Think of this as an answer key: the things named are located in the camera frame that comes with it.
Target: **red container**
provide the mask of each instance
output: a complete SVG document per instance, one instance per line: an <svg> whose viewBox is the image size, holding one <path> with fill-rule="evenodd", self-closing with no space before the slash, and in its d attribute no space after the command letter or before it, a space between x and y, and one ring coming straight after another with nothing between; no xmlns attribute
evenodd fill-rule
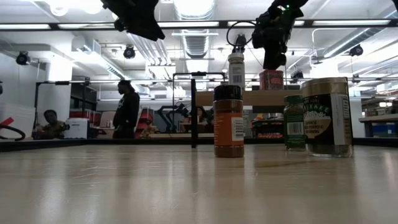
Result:
<svg viewBox="0 0 398 224"><path fill-rule="evenodd" d="M284 73L277 70L264 70L260 74L260 90L283 90Z"/></svg>

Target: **wall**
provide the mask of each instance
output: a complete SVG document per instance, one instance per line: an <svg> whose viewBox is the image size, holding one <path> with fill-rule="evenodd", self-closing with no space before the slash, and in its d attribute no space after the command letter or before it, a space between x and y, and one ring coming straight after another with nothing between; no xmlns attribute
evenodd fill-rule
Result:
<svg viewBox="0 0 398 224"><path fill-rule="evenodd" d="M4 54L0 54L0 62L0 80L3 82L0 103L34 107L37 67L20 66L14 58ZM44 70L40 69L39 80L44 76Z"/></svg>

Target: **standing person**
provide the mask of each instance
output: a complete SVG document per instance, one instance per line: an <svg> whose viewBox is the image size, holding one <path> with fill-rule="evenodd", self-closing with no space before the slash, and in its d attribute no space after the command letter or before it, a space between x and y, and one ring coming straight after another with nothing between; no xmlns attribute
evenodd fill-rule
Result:
<svg viewBox="0 0 398 224"><path fill-rule="evenodd" d="M44 118L48 125L36 126L33 131L34 140L44 140L44 139L63 139L63 132L65 130L65 123L58 120L57 112L54 110L46 110L44 112Z"/></svg>
<svg viewBox="0 0 398 224"><path fill-rule="evenodd" d="M139 95L127 80L121 80L118 91L123 95L113 118L114 139L134 138L139 111Z"/></svg>

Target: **barcode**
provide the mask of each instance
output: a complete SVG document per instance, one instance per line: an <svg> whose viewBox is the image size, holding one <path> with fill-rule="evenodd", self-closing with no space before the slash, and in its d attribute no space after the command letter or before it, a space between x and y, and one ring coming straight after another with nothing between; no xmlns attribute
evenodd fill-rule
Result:
<svg viewBox="0 0 398 224"><path fill-rule="evenodd" d="M304 126L302 122L287 123L287 134L299 135L304 134Z"/></svg>
<svg viewBox="0 0 398 224"><path fill-rule="evenodd" d="M232 141L244 140L243 118L232 118Z"/></svg>
<svg viewBox="0 0 398 224"><path fill-rule="evenodd" d="M242 76L241 75L233 75L232 81L233 81L233 83L242 83Z"/></svg>

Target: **ceiling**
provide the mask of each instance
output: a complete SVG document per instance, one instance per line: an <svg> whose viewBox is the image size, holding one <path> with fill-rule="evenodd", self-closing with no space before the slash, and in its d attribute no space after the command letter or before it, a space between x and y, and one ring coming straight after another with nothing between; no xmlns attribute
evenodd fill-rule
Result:
<svg viewBox="0 0 398 224"><path fill-rule="evenodd" d="M79 5L77 0L70 0L75 5ZM98 3L99 0L86 0L84 2ZM270 0L215 0L214 20L250 20L253 21L259 14L266 11L272 1ZM174 5L172 1L160 1L155 10L155 17L158 21L175 20ZM88 14L78 7L71 8L64 16L54 16L50 12L49 4L44 0L0 0L0 23L31 23L31 22L113 22L114 19L109 10L100 10L97 14ZM303 8L305 14L304 19L380 19L381 14L388 9L392 9L391 0L311 0ZM220 72L222 69L228 68L228 54L231 46L226 41L226 29L211 30L218 36L210 37L210 53L209 66L207 72ZM296 68L292 66L297 60L304 55L311 55L312 50L327 49L337 43L342 38L357 29L294 29L292 37L289 41L289 51L287 53L288 74L292 73ZM170 58L178 66L179 72L186 71L183 65L185 54L183 52L182 38L172 36L173 33L180 30L164 30L166 39L164 41ZM238 34L245 34L246 37L251 36L252 29L233 29L229 38L234 40ZM68 58L73 58L71 48L72 39L77 35L97 40L102 46L102 55L109 59L115 66L121 68L128 74L132 74L131 78L146 79L146 60L136 51L134 59L125 59L123 50L126 45L132 44L125 32L118 31L84 31L84 32L65 32L65 31L48 31L48 32L0 32L0 45L21 45L21 44L47 44L65 54ZM373 37L361 43L364 54L359 57L349 57L338 55L327 61L337 64L337 76L351 77L353 72L372 70L372 68L381 67L384 60L388 60L389 66L382 67L376 72L367 73L368 77L383 77L385 75L393 75L398 72L398 63L394 58L398 51L398 45L395 44L398 37L398 29L388 28L376 34ZM37 57L46 57L45 54L38 54ZM250 43L244 53L246 65L246 78L256 78L257 74L262 70L264 60L264 50L253 49ZM309 57L304 57L305 62L299 67L305 77L314 76L311 72L312 67L309 63ZM89 76L91 79L107 79L108 72L96 64L89 62L75 61L73 69L74 76ZM374 87L380 82L362 83L361 87Z"/></svg>

